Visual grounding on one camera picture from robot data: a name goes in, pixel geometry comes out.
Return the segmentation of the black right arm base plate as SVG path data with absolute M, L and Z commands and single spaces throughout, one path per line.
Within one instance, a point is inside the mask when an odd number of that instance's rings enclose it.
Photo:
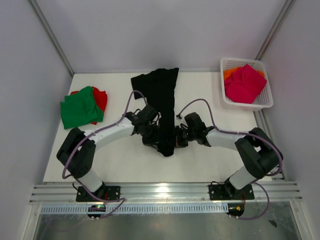
M 212 181 L 208 185 L 209 198 L 212 201 L 226 200 L 254 200 L 255 195 L 251 184 L 247 184 L 242 189 L 236 189 L 231 183 L 218 183 Z

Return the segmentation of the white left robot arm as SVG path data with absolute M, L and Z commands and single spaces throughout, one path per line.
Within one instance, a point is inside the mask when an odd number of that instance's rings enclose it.
M 137 113 L 126 112 L 117 122 L 101 128 L 91 131 L 73 128 L 56 154 L 56 158 L 64 166 L 62 178 L 73 177 L 79 181 L 94 201 L 106 199 L 108 188 L 93 170 L 96 151 L 132 135 L 145 138 L 154 136 L 157 128 L 153 121 L 158 116 L 159 113 L 153 107 L 146 105 Z

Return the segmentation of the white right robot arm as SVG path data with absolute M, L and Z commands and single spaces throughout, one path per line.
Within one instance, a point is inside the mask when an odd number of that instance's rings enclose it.
M 216 126 L 206 126 L 200 116 L 192 112 L 184 117 L 186 124 L 176 128 L 178 147 L 186 147 L 196 141 L 206 147 L 221 147 L 237 151 L 243 167 L 222 184 L 219 190 L 228 200 L 240 199 L 251 184 L 264 178 L 275 167 L 282 168 L 283 154 L 258 127 L 248 132 L 231 132 Z

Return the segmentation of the black t shirt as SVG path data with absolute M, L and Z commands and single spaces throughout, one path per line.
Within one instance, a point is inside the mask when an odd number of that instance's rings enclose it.
M 164 157 L 172 156 L 176 145 L 174 108 L 179 70 L 159 68 L 131 78 L 132 89 L 141 92 L 147 103 L 160 113 L 158 150 Z

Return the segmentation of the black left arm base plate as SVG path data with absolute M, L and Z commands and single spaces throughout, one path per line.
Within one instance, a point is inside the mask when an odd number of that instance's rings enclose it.
M 98 190 L 92 192 L 92 194 L 103 201 L 115 201 L 120 199 L 121 187 L 120 186 L 107 186 L 103 184 Z M 76 202 L 97 202 L 98 200 L 92 197 L 83 186 L 79 186 L 77 189 Z

